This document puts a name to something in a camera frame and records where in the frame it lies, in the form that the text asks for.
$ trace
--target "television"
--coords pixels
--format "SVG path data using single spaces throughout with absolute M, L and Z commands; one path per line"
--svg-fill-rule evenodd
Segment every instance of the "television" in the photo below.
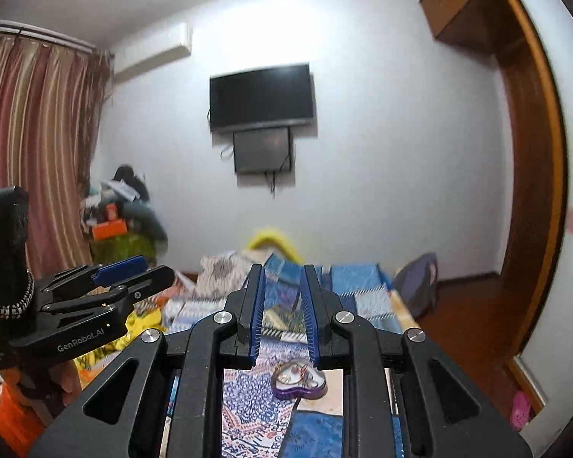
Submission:
M 254 129 L 233 134 L 233 164 L 236 174 L 290 172 L 291 130 Z
M 298 126 L 308 124 L 313 118 L 309 64 L 210 79 L 212 131 Z

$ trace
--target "striped curtain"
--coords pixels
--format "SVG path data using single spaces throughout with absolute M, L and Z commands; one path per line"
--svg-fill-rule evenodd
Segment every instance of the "striped curtain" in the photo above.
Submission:
M 108 58 L 0 35 L 0 188 L 30 194 L 35 277 L 91 263 L 79 224 Z

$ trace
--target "yellow curved object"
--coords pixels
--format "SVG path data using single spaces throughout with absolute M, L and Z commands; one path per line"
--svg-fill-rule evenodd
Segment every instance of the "yellow curved object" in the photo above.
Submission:
M 279 251 L 288 260 L 297 263 L 298 265 L 304 265 L 304 259 L 295 249 L 295 246 L 285 237 L 285 235 L 278 229 L 262 229 L 255 234 L 255 237 L 251 239 L 246 246 L 249 250 L 256 250 L 263 246 L 271 245 L 278 248 Z

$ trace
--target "yellow cloth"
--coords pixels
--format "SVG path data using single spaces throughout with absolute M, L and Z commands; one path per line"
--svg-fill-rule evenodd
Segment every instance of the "yellow cloth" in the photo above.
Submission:
M 159 308 L 151 310 L 143 317 L 138 316 L 138 314 L 133 311 L 125 321 L 125 326 L 128 328 L 128 333 L 125 336 L 76 358 L 74 363 L 76 363 L 79 372 L 91 369 L 106 355 L 123 350 L 130 342 L 147 329 L 159 329 L 165 332 L 165 327 L 161 325 L 161 311 Z

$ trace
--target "metal bolt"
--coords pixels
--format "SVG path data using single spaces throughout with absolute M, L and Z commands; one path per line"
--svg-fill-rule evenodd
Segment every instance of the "metal bolt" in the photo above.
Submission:
M 155 342 L 159 339 L 160 333 L 157 329 L 147 329 L 142 333 L 141 338 L 144 342 Z
M 426 339 L 426 334 L 420 329 L 408 329 L 408 339 L 414 342 L 422 342 Z
M 335 320 L 341 324 L 349 324 L 354 320 L 354 315 L 349 311 L 339 311 L 335 314 Z
M 226 324 L 227 322 L 231 322 L 233 315 L 228 311 L 218 311 L 214 314 L 214 322 L 217 324 Z

